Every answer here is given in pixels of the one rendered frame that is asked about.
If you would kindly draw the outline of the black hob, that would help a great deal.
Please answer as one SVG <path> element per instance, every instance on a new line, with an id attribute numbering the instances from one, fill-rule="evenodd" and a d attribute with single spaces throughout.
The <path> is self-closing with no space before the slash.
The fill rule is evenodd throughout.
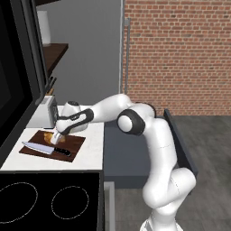
<path id="1" fill-rule="evenodd" d="M 0 171 L 0 231 L 105 231 L 101 171 Z"/>

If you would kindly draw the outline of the black microwave oven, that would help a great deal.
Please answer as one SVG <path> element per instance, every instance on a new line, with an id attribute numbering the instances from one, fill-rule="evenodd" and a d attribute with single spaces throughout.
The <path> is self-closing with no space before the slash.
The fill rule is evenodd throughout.
<path id="1" fill-rule="evenodd" d="M 0 0 L 0 162 L 49 86 L 35 0 Z"/>

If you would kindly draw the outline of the black-handled kitchen knife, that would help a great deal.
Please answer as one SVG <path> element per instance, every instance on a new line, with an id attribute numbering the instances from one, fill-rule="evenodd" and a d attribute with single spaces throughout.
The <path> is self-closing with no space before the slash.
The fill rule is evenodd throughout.
<path id="1" fill-rule="evenodd" d="M 71 156 L 71 153 L 69 150 L 61 149 L 59 147 L 51 147 L 48 145 L 43 145 L 39 143 L 30 143 L 30 142 L 23 142 L 23 145 L 37 152 L 42 152 L 46 154 L 52 154 L 53 152 L 58 152 L 66 156 Z"/>

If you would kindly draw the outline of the grey toaster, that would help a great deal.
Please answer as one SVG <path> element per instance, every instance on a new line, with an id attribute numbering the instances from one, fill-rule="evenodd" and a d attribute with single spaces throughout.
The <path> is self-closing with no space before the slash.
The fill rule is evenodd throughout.
<path id="1" fill-rule="evenodd" d="M 56 125 L 58 115 L 55 96 L 45 96 L 26 127 L 52 129 Z"/>

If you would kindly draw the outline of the white electric kettle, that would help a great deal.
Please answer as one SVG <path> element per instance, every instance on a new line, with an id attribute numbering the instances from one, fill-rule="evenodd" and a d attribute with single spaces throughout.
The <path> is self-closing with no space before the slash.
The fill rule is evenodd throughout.
<path id="1" fill-rule="evenodd" d="M 65 106 L 63 107 L 62 111 L 61 111 L 61 116 L 71 116 L 73 114 L 76 114 L 78 112 L 81 111 L 81 108 L 80 108 L 80 105 L 78 102 L 76 101 L 68 101 Z M 80 125 L 80 126 L 77 126 L 75 128 L 72 128 L 70 130 L 70 133 L 73 134 L 73 133 L 76 133 L 76 132 L 81 132 L 85 129 L 88 128 L 88 125 L 87 124 L 84 124 L 84 125 Z"/>

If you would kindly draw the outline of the dark grey open drawer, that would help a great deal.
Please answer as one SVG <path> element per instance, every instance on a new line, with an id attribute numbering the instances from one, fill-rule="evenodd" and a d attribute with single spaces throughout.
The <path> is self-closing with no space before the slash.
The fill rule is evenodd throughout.
<path id="1" fill-rule="evenodd" d="M 178 166 L 180 168 L 188 168 L 193 172 L 194 176 L 197 177 L 199 173 L 198 168 L 196 167 L 196 164 L 192 160 L 192 157 L 183 141 L 183 138 L 180 135 L 180 131 L 177 128 L 173 120 L 173 117 L 171 116 L 171 113 L 168 109 L 164 110 L 163 117 L 168 122 L 169 127 L 171 129 L 171 133 L 173 136 L 173 140 L 177 152 Z"/>

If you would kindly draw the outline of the white jar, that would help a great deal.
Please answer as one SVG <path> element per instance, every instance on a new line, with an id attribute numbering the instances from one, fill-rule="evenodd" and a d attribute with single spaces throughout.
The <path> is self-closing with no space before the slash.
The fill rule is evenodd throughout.
<path id="1" fill-rule="evenodd" d="M 51 31 L 48 21 L 48 13 L 46 11 L 38 11 L 38 21 L 42 36 L 42 44 L 48 46 L 51 44 Z"/>

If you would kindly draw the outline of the knife block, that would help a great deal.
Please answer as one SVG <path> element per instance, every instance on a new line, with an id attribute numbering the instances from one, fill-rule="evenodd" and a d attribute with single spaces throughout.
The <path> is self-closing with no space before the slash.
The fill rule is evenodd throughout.
<path id="1" fill-rule="evenodd" d="M 56 80 L 57 80 L 57 78 L 54 78 L 54 77 L 49 78 L 49 87 L 48 87 L 47 92 L 45 94 L 46 96 L 51 96 L 52 95 L 52 93 L 54 91 L 53 86 L 54 86 Z"/>

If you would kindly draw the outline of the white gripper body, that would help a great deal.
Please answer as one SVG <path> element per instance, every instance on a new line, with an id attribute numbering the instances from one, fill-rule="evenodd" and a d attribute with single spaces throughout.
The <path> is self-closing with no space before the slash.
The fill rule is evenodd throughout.
<path id="1" fill-rule="evenodd" d="M 51 143 L 57 144 L 61 138 L 62 138 L 62 134 L 59 133 L 58 131 L 55 131 L 51 137 Z"/>

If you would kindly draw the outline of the dark wooden shelf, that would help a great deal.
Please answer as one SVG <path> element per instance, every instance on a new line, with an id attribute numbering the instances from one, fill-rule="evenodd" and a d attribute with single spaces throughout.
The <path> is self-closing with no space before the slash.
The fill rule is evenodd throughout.
<path id="1" fill-rule="evenodd" d="M 40 6 L 58 1 L 60 0 L 35 0 L 35 3 L 37 6 Z M 43 48 L 45 63 L 49 76 L 58 65 L 68 47 L 69 45 L 67 43 L 51 43 L 49 46 Z"/>

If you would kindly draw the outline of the grey fridge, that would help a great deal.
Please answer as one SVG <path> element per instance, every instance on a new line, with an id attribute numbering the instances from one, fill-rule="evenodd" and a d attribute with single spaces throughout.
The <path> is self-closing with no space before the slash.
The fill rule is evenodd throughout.
<path id="1" fill-rule="evenodd" d="M 38 9 L 48 13 L 51 41 L 69 45 L 53 71 L 58 104 L 90 106 L 119 93 L 124 0 L 60 0 Z"/>

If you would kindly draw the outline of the brown wooden cutting board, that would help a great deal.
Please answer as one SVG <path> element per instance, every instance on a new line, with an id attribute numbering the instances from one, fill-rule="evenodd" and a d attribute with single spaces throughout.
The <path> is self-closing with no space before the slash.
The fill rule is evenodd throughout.
<path id="1" fill-rule="evenodd" d="M 79 136 L 74 136 L 74 135 L 66 135 L 64 136 L 66 138 L 66 141 L 64 143 L 58 142 L 56 145 L 52 143 L 46 143 L 44 141 L 44 134 L 45 133 L 50 133 L 48 131 L 42 131 L 39 130 L 30 140 L 30 143 L 39 143 L 43 145 L 48 145 L 51 147 L 59 147 L 61 149 L 69 150 L 71 153 L 71 156 L 66 156 L 58 152 L 53 152 L 52 154 L 46 154 L 42 152 L 37 152 L 35 150 L 29 149 L 26 146 L 24 146 L 21 150 L 20 153 L 23 154 L 28 154 L 28 155 L 33 155 L 33 156 L 40 156 L 42 158 L 48 158 L 48 159 L 53 159 L 53 160 L 59 160 L 59 161 L 64 161 L 64 162 L 73 162 L 75 159 L 77 153 L 79 152 L 82 144 L 85 141 L 85 137 L 79 137 Z"/>

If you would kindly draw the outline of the brown piece of meat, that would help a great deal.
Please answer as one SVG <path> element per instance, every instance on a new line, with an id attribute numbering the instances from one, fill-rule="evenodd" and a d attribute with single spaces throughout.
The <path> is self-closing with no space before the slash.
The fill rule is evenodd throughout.
<path id="1" fill-rule="evenodd" d="M 51 138 L 52 138 L 52 133 L 45 133 L 44 134 L 44 141 L 46 142 L 46 143 L 51 143 Z M 60 138 L 60 142 L 61 143 L 64 143 L 66 141 L 66 138 L 64 137 L 64 136 L 62 136 L 61 138 Z"/>

